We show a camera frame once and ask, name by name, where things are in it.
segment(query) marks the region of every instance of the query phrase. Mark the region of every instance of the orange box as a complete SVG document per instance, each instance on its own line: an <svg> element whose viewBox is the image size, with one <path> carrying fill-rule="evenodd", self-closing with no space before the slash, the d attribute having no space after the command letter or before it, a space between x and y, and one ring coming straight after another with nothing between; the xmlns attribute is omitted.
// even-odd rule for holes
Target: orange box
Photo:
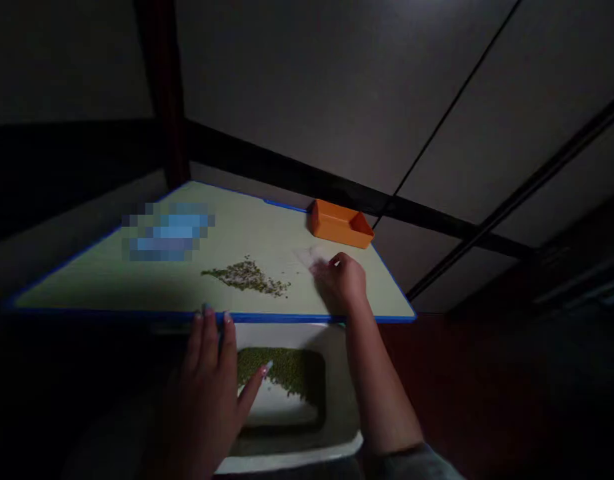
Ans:
<svg viewBox="0 0 614 480"><path fill-rule="evenodd" d="M373 240L367 219L356 210L316 200L311 210L313 236L365 249Z"/></svg>

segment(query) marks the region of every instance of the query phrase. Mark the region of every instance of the light green tabletop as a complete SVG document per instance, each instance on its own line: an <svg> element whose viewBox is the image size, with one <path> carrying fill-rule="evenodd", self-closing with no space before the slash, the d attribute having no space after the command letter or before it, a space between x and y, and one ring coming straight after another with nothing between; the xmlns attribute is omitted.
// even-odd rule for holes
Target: light green tabletop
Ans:
<svg viewBox="0 0 614 480"><path fill-rule="evenodd" d="M59 270L22 293L14 302L24 309L86 309L112 311L192 312L210 303L217 311L278 315L331 315L341 312L319 293L313 276L298 260L297 249L317 246L325 258L348 253L367 272L367 296L376 317L415 314L374 250L314 237L309 214L270 205L262 199L189 182L159 204L206 203L215 210L215 226L199 240L189 261L129 261L123 258L119 229ZM291 282L286 294L274 297L253 290L240 291L203 270L223 269L245 259L256 262L274 280Z"/></svg>

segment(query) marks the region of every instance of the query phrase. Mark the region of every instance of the fingernail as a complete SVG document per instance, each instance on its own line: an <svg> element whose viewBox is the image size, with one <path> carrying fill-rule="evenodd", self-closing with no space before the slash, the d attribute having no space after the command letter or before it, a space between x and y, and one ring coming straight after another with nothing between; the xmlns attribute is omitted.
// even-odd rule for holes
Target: fingernail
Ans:
<svg viewBox="0 0 614 480"><path fill-rule="evenodd" d="M267 378L267 374L269 373L269 370L271 370L272 366L273 360L269 360L269 362L262 368L262 378Z"/></svg>

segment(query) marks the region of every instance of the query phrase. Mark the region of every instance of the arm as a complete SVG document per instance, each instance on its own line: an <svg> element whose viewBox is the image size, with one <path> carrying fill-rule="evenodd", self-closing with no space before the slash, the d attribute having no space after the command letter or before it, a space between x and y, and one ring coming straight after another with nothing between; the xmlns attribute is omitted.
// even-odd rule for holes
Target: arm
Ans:
<svg viewBox="0 0 614 480"><path fill-rule="evenodd" d="M424 442L367 300L363 268L346 253L332 258L329 268L347 310L347 357L369 448L384 455Z"/></svg>

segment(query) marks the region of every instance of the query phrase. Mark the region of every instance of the floor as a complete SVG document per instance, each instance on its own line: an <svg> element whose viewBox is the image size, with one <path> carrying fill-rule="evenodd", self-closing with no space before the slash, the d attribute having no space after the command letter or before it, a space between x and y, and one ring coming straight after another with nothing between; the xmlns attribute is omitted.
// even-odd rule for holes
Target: floor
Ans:
<svg viewBox="0 0 614 480"><path fill-rule="evenodd" d="M184 348L136 325L0 325L8 477L59 476L84 428ZM527 325L421 315L380 330L426 440L466 478L613 477L614 320Z"/></svg>

